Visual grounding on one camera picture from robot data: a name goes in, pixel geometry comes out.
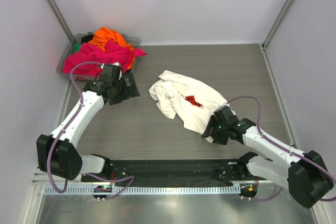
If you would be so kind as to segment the white t shirt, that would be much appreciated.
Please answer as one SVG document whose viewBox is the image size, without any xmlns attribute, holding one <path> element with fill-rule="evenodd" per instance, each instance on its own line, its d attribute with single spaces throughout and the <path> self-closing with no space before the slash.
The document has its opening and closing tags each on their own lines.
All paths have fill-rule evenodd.
<svg viewBox="0 0 336 224">
<path fill-rule="evenodd" d="M 149 88 L 157 108 L 169 119 L 176 116 L 184 128 L 203 134 L 213 112 L 227 100 L 207 84 L 182 74 L 165 70 Z"/>
</svg>

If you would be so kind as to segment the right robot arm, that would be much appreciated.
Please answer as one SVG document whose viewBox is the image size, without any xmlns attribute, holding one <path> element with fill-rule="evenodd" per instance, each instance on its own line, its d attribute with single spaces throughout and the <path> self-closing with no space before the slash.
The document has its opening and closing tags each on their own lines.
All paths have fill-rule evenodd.
<svg viewBox="0 0 336 224">
<path fill-rule="evenodd" d="M 209 118 L 203 138 L 225 145 L 228 140 L 256 150 L 243 155 L 236 167 L 241 179 L 252 176 L 269 180 L 287 190 L 305 208 L 311 208 L 334 188 L 335 179 L 315 151 L 303 152 L 286 145 L 263 131 L 258 123 L 240 120 L 228 106 L 215 110 Z"/>
</svg>

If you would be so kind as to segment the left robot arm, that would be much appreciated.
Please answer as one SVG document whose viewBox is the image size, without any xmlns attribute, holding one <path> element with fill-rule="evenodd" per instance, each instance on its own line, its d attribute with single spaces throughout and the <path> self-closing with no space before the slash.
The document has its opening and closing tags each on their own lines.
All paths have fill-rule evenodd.
<svg viewBox="0 0 336 224">
<path fill-rule="evenodd" d="M 96 154 L 80 156 L 78 142 L 105 104 L 115 105 L 139 95 L 131 72 L 126 72 L 118 80 L 101 76 L 99 80 L 87 82 L 80 99 L 64 121 L 49 135 L 37 139 L 39 169 L 49 178 L 57 176 L 74 180 L 79 175 L 94 174 L 98 180 L 107 181 L 112 174 L 110 159 Z"/>
</svg>

